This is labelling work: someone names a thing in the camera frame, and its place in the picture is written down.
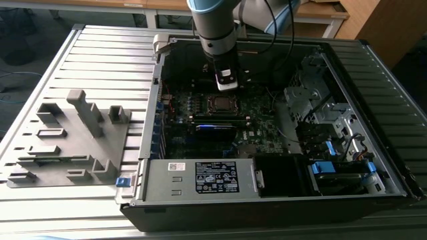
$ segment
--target black cable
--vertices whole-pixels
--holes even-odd
[[[291,15],[291,46],[289,48],[287,51],[287,55],[285,57],[283,63],[281,64],[281,66],[278,68],[274,68],[274,71],[278,71],[279,69],[282,69],[283,65],[287,63],[293,50],[294,50],[294,41],[295,41],[295,20],[294,20],[294,9],[293,9],[293,0],[287,0],[289,2],[289,11],[290,11],[290,15]]]
[[[363,147],[363,151],[358,154],[358,156],[355,157],[355,160],[359,160],[359,158],[369,152],[369,147],[367,145],[363,143],[363,140],[361,140],[361,145]]]
[[[327,103],[327,101],[330,100],[330,98],[333,97],[333,94],[330,93],[319,102],[319,104],[310,110],[310,112],[307,113],[307,115],[305,116],[305,118],[302,119],[302,122],[306,122],[307,118],[319,110],[319,108],[322,108],[322,106]]]
[[[349,152],[349,149],[350,149],[350,146],[353,144],[353,140],[361,135],[361,133],[355,133],[354,135],[351,135],[349,141],[347,141],[347,144],[346,144],[346,148],[345,148],[345,152],[342,153],[342,161],[346,160],[346,157],[347,157],[347,152]]]
[[[190,17],[190,20],[187,21],[187,25],[190,24],[190,22],[194,20],[194,17]]]
[[[289,58],[291,56],[293,50],[294,50],[294,42],[295,42],[295,19],[294,19],[294,9],[293,9],[293,0],[287,0],[289,2],[289,10],[290,10],[290,17],[291,17],[291,44],[290,44],[290,48],[286,54],[286,57],[283,57],[283,55],[277,55],[273,57],[271,61],[269,62],[269,68],[267,70],[255,72],[250,75],[250,77],[254,77],[257,75],[262,75],[262,74],[269,74],[273,75],[274,72],[277,72],[278,70],[282,69],[283,65],[287,63]],[[279,65],[279,67],[277,68],[277,65],[279,63],[279,60],[283,58],[283,62]]]
[[[282,135],[287,140],[290,140],[291,142],[298,143],[298,144],[301,144],[301,143],[302,143],[302,142],[299,142],[299,141],[297,141],[297,140],[294,140],[294,139],[289,138],[289,136],[287,136],[287,135],[285,135],[285,134],[283,134],[283,132],[281,131],[279,127],[278,127],[277,129],[278,129],[278,132],[281,133],[281,135]]]
[[[197,33],[195,33],[195,19],[193,19],[191,29],[193,29],[193,35],[197,36]]]
[[[273,6],[270,5],[269,1],[265,0],[265,3],[269,7],[269,10],[270,10],[270,14],[271,14],[271,17],[273,17],[273,24],[274,24],[274,36],[273,36],[273,40],[271,40],[271,43],[269,45],[269,47],[259,51],[258,54],[263,54],[266,53],[275,45],[275,42],[277,42],[277,38],[278,38],[278,22],[277,22],[277,17],[275,17],[275,13],[274,13],[274,9],[273,9]]]

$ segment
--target wire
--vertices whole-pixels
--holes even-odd
[[[277,38],[278,38],[278,22],[277,22],[277,16],[275,16],[275,13],[274,13],[274,10],[273,10],[273,6],[270,5],[269,1],[265,0],[265,3],[269,7],[269,11],[270,11],[270,14],[271,14],[271,17],[273,17],[273,24],[274,24],[274,36],[273,36],[273,40],[271,40],[271,43],[269,45],[269,47],[259,51],[258,54],[263,54],[266,53],[275,45],[275,42],[277,42]]]
[[[197,33],[195,33],[195,19],[193,19],[191,29],[193,29],[193,35],[197,36]]]
[[[194,20],[194,17],[190,17],[190,20],[187,21],[187,25],[190,24],[190,22]]]
[[[279,93],[281,93],[281,92],[278,92],[278,93],[274,95],[274,98],[273,98],[273,101],[271,101],[271,110],[274,110],[275,101],[277,101],[277,97],[278,97]]]
[[[170,15],[173,19],[181,19],[182,16],[173,16]],[[163,15],[163,17],[170,21],[170,17],[167,15]]]
[[[342,161],[346,160],[346,157],[347,157],[347,152],[349,152],[349,149],[350,149],[350,146],[353,145],[353,140],[361,135],[361,133],[355,133],[354,135],[351,135],[349,141],[347,141],[347,144],[346,144],[346,148],[345,148],[345,152],[342,153]]]
[[[0,100],[0,103],[4,103],[4,104],[23,104],[26,101],[4,101],[4,100]]]
[[[275,97],[274,97],[273,93],[270,92],[269,87],[266,87],[266,89],[267,89],[267,93],[269,93],[269,95],[270,95],[270,96],[271,96],[271,98],[274,99]]]
[[[291,53],[293,53],[293,50],[294,50],[294,41],[295,41],[295,19],[294,19],[294,9],[293,9],[293,0],[287,0],[287,3],[289,3],[289,11],[290,11],[290,15],[291,15],[291,46],[289,48],[289,51],[287,51],[287,55],[285,57],[285,60],[283,60],[283,63],[281,64],[279,68],[275,68],[274,70],[279,70],[283,65],[287,63],[289,59],[290,59],[290,56],[291,56]]]
[[[222,157],[226,158],[233,151],[234,151],[234,146],[231,146],[230,150],[222,151]]]
[[[12,9],[6,9],[6,10],[0,10],[0,12],[10,12],[10,11],[14,11],[14,10],[18,10],[18,8],[12,8]]]
[[[4,75],[0,75],[0,78],[3,78],[6,76],[10,76],[12,74],[38,75],[39,77],[43,77],[43,75],[40,73],[31,72],[31,71],[16,71],[16,72],[8,72],[8,71],[4,71],[4,70],[0,70],[0,71],[7,73]]]
[[[319,110],[319,108],[327,103],[330,98],[333,97],[333,94],[330,93],[319,102],[319,104],[310,110],[305,118],[302,119],[302,122],[306,122],[307,118]]]
[[[278,129],[278,132],[281,133],[281,135],[282,135],[287,140],[290,140],[290,141],[291,141],[291,142],[294,142],[294,143],[301,144],[301,142],[299,142],[299,141],[293,140],[291,138],[289,138],[289,136],[287,136],[287,135],[285,135],[285,134],[283,134],[283,132],[281,131],[279,127],[278,127],[277,129]]]
[[[358,154],[358,156],[355,157],[355,160],[359,161],[362,160],[363,155],[369,152],[369,147],[367,145],[363,143],[363,140],[361,140],[361,145],[362,147],[365,147],[363,151]]]

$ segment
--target blue latch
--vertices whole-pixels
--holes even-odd
[[[375,173],[377,172],[377,167],[375,167],[375,165],[374,165],[374,162],[369,162],[367,163],[367,168],[369,168],[369,171],[371,172],[371,173]]]
[[[329,148],[329,152],[331,153],[331,156],[335,156],[337,152],[335,152],[335,149],[334,149],[334,146],[333,146],[333,142],[331,141],[326,141],[326,145],[327,145],[327,148]]]
[[[311,165],[311,169],[314,174],[334,174],[337,172],[331,161],[317,161]]]
[[[115,186],[118,188],[130,188],[131,187],[131,178],[118,177],[118,179],[115,181]]]
[[[166,108],[166,105],[163,104],[163,102],[158,102],[158,104],[157,104],[157,110],[158,110],[159,112],[162,112],[165,108]]]

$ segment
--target floor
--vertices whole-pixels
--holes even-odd
[[[36,59],[23,66],[10,66],[0,59],[0,75],[4,74],[3,71],[43,74],[75,24],[135,27],[134,16],[128,13],[60,11],[60,19],[54,20],[48,10],[34,9],[32,12],[32,20],[38,32],[27,36],[27,42],[36,53]],[[174,21],[174,24],[169,24],[167,18],[162,16],[159,18],[159,26],[169,29],[190,30],[193,28],[189,16],[174,19]],[[0,93],[0,100],[10,102],[26,101],[38,83],[39,77],[35,75],[2,77],[0,84],[7,87],[7,91]],[[23,103],[10,104],[0,102],[0,139],[6,135],[4,131],[10,129],[23,105]]]
[[[394,67],[393,73],[427,112],[427,35]]]

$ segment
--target wooden table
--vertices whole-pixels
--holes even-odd
[[[0,7],[145,14],[151,29],[159,26],[159,15],[193,15],[187,0],[0,0]],[[295,22],[327,25],[323,38],[334,38],[349,17],[331,4],[309,2],[299,7]]]
[[[343,24],[337,37],[367,40],[393,68],[427,31],[427,1],[341,0],[341,3],[351,19]]]
[[[0,7],[143,14],[147,0],[0,0]]]
[[[187,0],[147,0],[147,8],[155,10],[147,15],[153,23],[157,23],[158,15],[191,16]],[[295,16],[297,23],[327,25],[323,38],[334,38],[343,21],[350,18],[347,12],[338,12],[330,3],[309,2],[303,4]]]

